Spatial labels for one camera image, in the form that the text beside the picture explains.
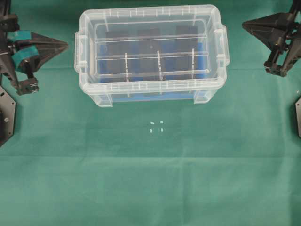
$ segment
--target green cloth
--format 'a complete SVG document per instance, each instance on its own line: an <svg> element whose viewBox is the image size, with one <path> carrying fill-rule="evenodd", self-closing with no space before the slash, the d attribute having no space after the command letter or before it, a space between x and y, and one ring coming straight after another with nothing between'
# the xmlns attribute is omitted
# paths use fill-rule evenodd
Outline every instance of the green cloth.
<svg viewBox="0 0 301 226"><path fill-rule="evenodd" d="M35 73L36 94L19 97L3 79L18 106L16 133L0 149L0 225L301 224L294 109L301 65L284 79L266 74L268 48L241 27L288 11L292 1L12 2L22 30L67 41L69 49ZM228 80L208 104L152 101L103 109L80 90L74 34L83 11L184 4L216 5L228 28Z"/></svg>

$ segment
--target black metal bracket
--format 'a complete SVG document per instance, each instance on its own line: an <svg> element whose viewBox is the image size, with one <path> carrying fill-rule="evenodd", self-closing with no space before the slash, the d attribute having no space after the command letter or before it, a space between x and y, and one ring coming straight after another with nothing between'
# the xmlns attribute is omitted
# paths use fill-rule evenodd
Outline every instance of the black metal bracket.
<svg viewBox="0 0 301 226"><path fill-rule="evenodd" d="M264 63L266 72L285 77L301 58L301 25L296 17L301 10L301 0L293 0L288 13L277 13L243 23L243 28L263 42L270 50ZM282 65L277 64L281 54L287 52Z"/></svg>
<svg viewBox="0 0 301 226"><path fill-rule="evenodd" d="M15 113L16 102L0 86L0 146L14 134Z"/></svg>

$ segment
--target plastic box lid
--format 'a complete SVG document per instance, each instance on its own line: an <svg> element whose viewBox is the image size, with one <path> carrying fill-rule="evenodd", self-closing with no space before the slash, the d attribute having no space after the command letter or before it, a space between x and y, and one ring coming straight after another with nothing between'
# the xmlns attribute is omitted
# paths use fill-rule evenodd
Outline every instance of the plastic box lid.
<svg viewBox="0 0 301 226"><path fill-rule="evenodd" d="M75 70L88 95L219 89L230 62L213 5L85 11Z"/></svg>

